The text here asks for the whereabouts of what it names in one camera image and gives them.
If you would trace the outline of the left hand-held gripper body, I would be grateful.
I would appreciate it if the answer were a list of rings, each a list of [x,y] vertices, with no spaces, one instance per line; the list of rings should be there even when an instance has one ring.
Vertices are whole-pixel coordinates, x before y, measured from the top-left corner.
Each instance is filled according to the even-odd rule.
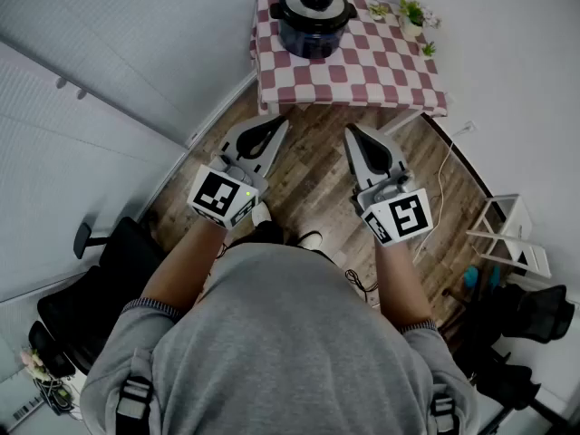
[[[251,213],[267,188],[265,178],[218,154],[199,167],[187,203],[204,219],[232,229]]]

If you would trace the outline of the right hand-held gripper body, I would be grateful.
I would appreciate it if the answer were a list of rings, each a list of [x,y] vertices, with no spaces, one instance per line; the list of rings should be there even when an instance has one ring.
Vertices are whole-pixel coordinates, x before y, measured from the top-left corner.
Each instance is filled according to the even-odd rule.
[[[392,246],[431,230],[427,192],[411,171],[384,180],[352,197],[355,212],[381,246]]]

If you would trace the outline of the dark blue cooker pot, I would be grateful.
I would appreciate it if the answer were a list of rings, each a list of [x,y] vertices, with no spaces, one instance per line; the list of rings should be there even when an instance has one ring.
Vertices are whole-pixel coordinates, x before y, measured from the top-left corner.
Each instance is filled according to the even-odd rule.
[[[277,7],[277,3],[270,5],[270,16],[270,10],[274,10]],[[332,32],[305,32],[298,30],[283,19],[274,20],[279,23],[278,33],[283,47],[296,56],[313,60],[327,58],[338,49],[346,26],[352,19],[343,27]]]

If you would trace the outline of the black cooker lid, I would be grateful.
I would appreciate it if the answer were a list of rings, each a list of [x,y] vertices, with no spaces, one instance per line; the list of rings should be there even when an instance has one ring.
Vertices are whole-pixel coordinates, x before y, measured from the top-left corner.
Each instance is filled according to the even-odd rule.
[[[356,8],[347,0],[278,0],[277,4],[271,16],[305,32],[332,32],[357,17]]]

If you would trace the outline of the person's left forearm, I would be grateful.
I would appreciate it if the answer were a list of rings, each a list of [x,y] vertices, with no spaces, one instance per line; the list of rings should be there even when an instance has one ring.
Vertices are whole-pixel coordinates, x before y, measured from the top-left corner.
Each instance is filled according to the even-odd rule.
[[[141,297],[188,312],[201,294],[226,236],[225,228],[198,219],[159,265]]]

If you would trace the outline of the person's right forearm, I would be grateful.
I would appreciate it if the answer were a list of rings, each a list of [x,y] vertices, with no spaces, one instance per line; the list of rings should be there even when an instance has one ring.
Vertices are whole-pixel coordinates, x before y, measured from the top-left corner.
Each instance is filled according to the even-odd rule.
[[[431,307],[405,242],[375,242],[376,282],[382,315],[397,329],[435,330]]]

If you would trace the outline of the person's left white shoe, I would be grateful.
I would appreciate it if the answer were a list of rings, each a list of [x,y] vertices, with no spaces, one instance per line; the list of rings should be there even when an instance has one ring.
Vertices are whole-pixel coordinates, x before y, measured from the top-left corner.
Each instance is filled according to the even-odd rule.
[[[272,221],[269,208],[264,201],[261,201],[259,204],[252,208],[251,220],[254,227],[258,227],[262,223]]]

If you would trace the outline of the person's white shoe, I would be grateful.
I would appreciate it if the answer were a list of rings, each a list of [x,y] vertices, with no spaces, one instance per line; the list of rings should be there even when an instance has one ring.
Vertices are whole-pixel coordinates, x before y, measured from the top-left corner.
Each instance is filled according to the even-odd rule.
[[[299,237],[296,245],[307,250],[316,250],[323,242],[323,236],[320,232],[313,230]]]
[[[258,227],[262,223],[272,221],[269,208],[264,201],[261,201],[259,204],[252,208],[251,220],[254,227]]]

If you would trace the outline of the person's black trousers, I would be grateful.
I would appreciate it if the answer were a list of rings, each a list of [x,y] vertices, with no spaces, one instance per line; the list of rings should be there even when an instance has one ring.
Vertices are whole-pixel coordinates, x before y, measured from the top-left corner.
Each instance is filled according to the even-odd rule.
[[[299,237],[300,236],[291,235],[287,240],[285,240],[283,229],[280,226],[278,226],[276,222],[271,221],[262,223],[258,227],[256,227],[255,230],[247,237],[247,240],[254,243],[270,243],[278,245],[287,245],[290,247],[299,247],[296,245],[296,242],[298,241]],[[316,250],[308,250],[308,251],[314,252],[330,260],[330,257],[327,256],[320,249],[320,247]]]

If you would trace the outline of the person's right white shoe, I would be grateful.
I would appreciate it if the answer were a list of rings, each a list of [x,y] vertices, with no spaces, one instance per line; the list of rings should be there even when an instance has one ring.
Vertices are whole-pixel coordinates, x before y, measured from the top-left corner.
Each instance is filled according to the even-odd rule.
[[[320,232],[313,230],[299,237],[296,245],[307,250],[316,250],[323,242],[323,236]]]

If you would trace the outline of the black office chair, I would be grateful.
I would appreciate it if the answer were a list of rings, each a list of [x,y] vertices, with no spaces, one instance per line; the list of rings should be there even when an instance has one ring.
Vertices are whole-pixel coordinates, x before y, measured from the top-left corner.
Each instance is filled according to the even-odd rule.
[[[86,375],[106,344],[123,307],[140,296],[166,254],[150,232],[124,217],[107,237],[81,224],[73,252],[103,245],[98,263],[76,282],[37,303],[40,319],[28,334],[49,374]]]
[[[464,311],[440,331],[460,324],[464,338],[453,357],[479,393],[498,402],[506,410],[537,409],[553,423],[564,419],[537,401],[540,385],[532,382],[532,370],[508,363],[509,356],[496,352],[492,345],[502,336],[528,339],[547,344],[563,338],[572,323],[575,308],[566,300],[566,287],[557,285],[526,291],[518,285],[496,287],[481,296],[476,286],[470,300],[445,289],[463,305]]]

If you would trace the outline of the white step stool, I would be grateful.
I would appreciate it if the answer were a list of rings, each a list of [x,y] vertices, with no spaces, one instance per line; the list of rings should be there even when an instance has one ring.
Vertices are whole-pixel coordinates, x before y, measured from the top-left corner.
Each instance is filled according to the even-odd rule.
[[[504,219],[499,228],[493,228],[488,212],[494,208]],[[546,251],[529,240],[533,223],[520,195],[502,195],[487,198],[473,226],[466,231],[469,237],[485,240],[482,250],[473,247],[481,258],[494,261],[549,279],[552,274]]]

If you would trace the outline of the small variegated potted plant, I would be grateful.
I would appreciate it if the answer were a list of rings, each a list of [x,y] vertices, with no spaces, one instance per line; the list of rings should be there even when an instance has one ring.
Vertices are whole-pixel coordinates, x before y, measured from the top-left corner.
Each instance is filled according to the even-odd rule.
[[[386,16],[391,12],[388,5],[384,5],[378,1],[366,0],[365,1],[369,16],[374,21],[381,21],[386,18]]]

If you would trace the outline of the person's grey sweatshirt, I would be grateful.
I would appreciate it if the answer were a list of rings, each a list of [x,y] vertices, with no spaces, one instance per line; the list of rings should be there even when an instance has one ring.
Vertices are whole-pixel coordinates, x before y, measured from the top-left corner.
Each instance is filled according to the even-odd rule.
[[[185,314],[128,303],[82,389],[92,435],[121,435],[130,377],[152,386],[151,435],[433,435],[439,395],[459,435],[479,428],[475,390],[433,322],[393,326],[339,267],[290,246],[228,250]]]

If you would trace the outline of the pink artificial flowers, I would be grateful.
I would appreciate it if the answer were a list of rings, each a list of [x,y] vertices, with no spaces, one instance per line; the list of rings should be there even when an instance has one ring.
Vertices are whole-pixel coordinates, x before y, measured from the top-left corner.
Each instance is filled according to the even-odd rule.
[[[44,366],[38,352],[33,349],[25,349],[20,352],[21,360],[27,372],[37,381],[49,382],[52,379],[51,374]]]

